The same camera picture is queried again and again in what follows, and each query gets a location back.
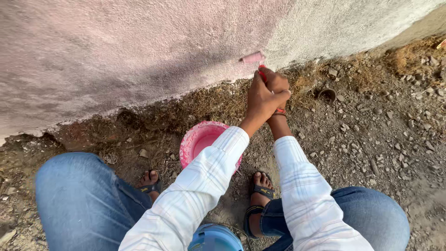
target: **plaster wall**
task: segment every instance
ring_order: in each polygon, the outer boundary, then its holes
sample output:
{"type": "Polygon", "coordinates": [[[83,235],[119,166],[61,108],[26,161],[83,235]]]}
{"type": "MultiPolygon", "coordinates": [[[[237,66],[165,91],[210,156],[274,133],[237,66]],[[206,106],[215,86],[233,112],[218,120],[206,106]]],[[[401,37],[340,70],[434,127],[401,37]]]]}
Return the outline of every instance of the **plaster wall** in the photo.
{"type": "Polygon", "coordinates": [[[0,145],[11,134],[249,77],[256,66],[237,61],[257,50],[278,68],[374,48],[436,8],[444,16],[443,3],[1,1],[0,145]]]}

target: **dirt ground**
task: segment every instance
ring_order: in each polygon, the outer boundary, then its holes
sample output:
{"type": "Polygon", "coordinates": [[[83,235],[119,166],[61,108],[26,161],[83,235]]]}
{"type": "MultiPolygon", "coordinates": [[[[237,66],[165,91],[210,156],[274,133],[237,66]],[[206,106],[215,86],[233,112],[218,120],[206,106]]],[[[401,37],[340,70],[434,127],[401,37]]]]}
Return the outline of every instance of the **dirt ground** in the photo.
{"type": "MultiPolygon", "coordinates": [[[[396,200],[410,222],[410,251],[446,250],[446,49],[436,49],[445,38],[414,41],[385,55],[371,51],[280,69],[293,91],[289,125],[309,160],[333,189],[365,186],[396,200]],[[337,92],[334,103],[315,99],[324,88],[337,92]]],[[[167,187],[181,171],[184,133],[203,120],[238,125],[249,84],[249,79],[221,83],[179,100],[60,124],[40,138],[9,137],[0,148],[1,250],[47,250],[33,187],[33,176],[46,160],[67,151],[93,152],[130,184],[145,170],[157,169],[167,187]],[[141,149],[148,158],[138,155],[141,149]]],[[[272,135],[263,125],[204,222],[243,228],[248,180],[255,170],[268,172],[280,191],[272,148],[272,135]]],[[[248,240],[241,239],[250,250],[248,240]]],[[[274,240],[249,243],[252,250],[262,250],[274,240]]]]}

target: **black sandal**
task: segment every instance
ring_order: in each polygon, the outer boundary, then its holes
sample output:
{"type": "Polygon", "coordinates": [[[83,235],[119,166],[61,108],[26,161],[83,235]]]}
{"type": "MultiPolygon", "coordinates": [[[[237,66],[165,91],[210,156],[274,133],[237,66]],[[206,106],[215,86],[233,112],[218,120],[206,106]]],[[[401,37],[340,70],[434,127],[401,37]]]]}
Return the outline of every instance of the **black sandal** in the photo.
{"type": "Polygon", "coordinates": [[[155,184],[152,184],[152,185],[147,185],[147,186],[138,187],[137,189],[138,189],[140,192],[143,192],[143,193],[149,193],[149,192],[153,192],[153,191],[155,191],[155,192],[158,192],[158,193],[161,194],[161,192],[162,192],[162,190],[163,190],[163,180],[162,180],[162,178],[161,178],[161,174],[160,174],[160,172],[158,172],[157,170],[155,170],[155,172],[157,172],[157,174],[158,174],[158,180],[157,180],[157,182],[156,182],[155,184]]]}
{"type": "MultiPolygon", "coordinates": [[[[257,172],[263,173],[262,171],[254,172],[254,174],[252,175],[252,178],[251,178],[251,184],[249,185],[249,194],[252,195],[253,193],[258,192],[261,195],[267,197],[268,199],[274,200],[276,198],[276,190],[264,188],[264,187],[254,184],[254,176],[256,175],[257,172]]],[[[267,173],[265,173],[265,175],[268,178],[269,182],[272,182],[271,177],[267,173]]],[[[263,209],[264,209],[264,207],[261,205],[252,205],[252,206],[248,207],[248,209],[246,210],[243,228],[245,230],[246,235],[253,239],[258,239],[259,237],[256,237],[251,233],[251,230],[249,229],[249,217],[252,214],[262,213],[263,209]]]]}

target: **blue jeans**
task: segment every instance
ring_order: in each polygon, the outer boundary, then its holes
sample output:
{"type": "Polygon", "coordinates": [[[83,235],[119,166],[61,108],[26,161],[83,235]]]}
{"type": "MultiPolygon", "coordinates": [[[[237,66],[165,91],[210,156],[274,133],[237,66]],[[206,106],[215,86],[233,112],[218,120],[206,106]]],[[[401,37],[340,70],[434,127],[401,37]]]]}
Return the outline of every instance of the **blue jeans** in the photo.
{"type": "MultiPolygon", "coordinates": [[[[375,251],[404,250],[409,224],[391,198],[358,187],[336,190],[333,197],[344,211],[344,221],[375,251]]],[[[147,194],[118,178],[99,157],[81,152],[55,156],[39,169],[36,201],[50,251],[116,251],[126,232],[152,206],[147,194]]],[[[282,236],[267,250],[290,248],[281,200],[269,202],[262,214],[263,233],[282,236]]]]}

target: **shirt sleeve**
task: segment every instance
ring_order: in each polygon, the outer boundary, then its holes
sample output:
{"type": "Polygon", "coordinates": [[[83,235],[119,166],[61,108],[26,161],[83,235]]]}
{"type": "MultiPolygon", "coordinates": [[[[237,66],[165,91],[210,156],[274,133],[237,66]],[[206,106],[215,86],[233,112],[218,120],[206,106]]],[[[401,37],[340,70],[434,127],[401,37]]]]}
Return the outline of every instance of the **shirt sleeve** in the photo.
{"type": "Polygon", "coordinates": [[[127,232],[119,250],[187,250],[203,218],[226,192],[248,143],[243,129],[226,129],[159,195],[127,232]]]}
{"type": "Polygon", "coordinates": [[[279,167],[285,221],[294,250],[372,251],[368,241],[342,221],[343,211],[331,196],[331,187],[308,162],[293,136],[274,144],[279,167]]]}

